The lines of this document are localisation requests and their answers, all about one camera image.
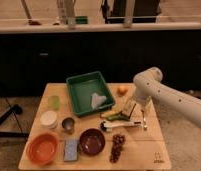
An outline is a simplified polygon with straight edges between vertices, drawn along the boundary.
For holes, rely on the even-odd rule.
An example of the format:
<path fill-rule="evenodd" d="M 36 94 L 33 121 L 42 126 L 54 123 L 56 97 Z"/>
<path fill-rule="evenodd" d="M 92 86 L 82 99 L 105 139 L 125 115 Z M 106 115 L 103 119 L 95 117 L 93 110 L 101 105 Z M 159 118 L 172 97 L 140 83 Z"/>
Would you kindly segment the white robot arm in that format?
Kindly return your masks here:
<path fill-rule="evenodd" d="M 157 67 L 137 73 L 133 77 L 135 100 L 139 102 L 149 97 L 155 98 L 182 113 L 201 129 L 201 100 L 162 84 L 162 79 L 162 71 Z"/>

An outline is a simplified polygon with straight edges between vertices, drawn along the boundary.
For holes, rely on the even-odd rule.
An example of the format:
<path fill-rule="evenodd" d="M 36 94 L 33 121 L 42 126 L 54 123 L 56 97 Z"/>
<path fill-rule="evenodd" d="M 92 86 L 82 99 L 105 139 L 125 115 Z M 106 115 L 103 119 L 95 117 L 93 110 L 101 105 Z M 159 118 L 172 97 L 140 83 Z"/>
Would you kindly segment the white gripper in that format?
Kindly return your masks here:
<path fill-rule="evenodd" d="M 150 101 L 149 98 L 143 99 L 143 98 L 136 98 L 134 96 L 131 96 L 129 100 L 131 105 L 131 111 L 129 116 L 132 116 L 136 108 L 139 108 L 141 113 L 144 113 L 146 111 L 146 106 L 148 102 Z"/>

